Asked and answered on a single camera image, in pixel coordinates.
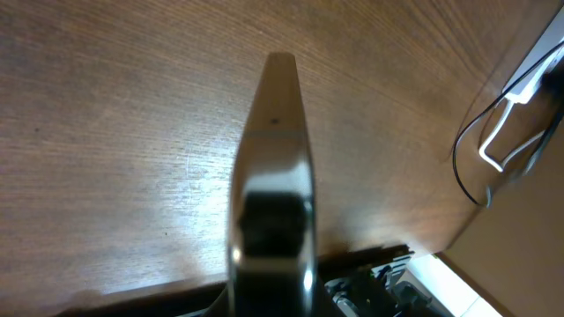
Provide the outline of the black Galaxy flip phone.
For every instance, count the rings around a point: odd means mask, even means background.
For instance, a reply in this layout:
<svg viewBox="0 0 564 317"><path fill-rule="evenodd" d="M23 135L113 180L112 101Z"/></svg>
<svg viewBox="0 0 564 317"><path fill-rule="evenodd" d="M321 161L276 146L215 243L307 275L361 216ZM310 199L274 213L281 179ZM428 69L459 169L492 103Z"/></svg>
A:
<svg viewBox="0 0 564 317"><path fill-rule="evenodd" d="M294 55L268 54L234 161L227 242L232 316L309 316L315 180Z"/></svg>

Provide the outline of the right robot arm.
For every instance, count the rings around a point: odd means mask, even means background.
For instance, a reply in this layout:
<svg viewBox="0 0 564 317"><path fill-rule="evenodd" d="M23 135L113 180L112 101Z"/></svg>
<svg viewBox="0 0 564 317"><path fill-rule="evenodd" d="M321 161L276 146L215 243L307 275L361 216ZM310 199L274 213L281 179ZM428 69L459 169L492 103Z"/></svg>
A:
<svg viewBox="0 0 564 317"><path fill-rule="evenodd" d="M384 264L368 264L324 283L325 292L338 316L350 317L441 317L444 313L402 275L410 254Z"/></svg>

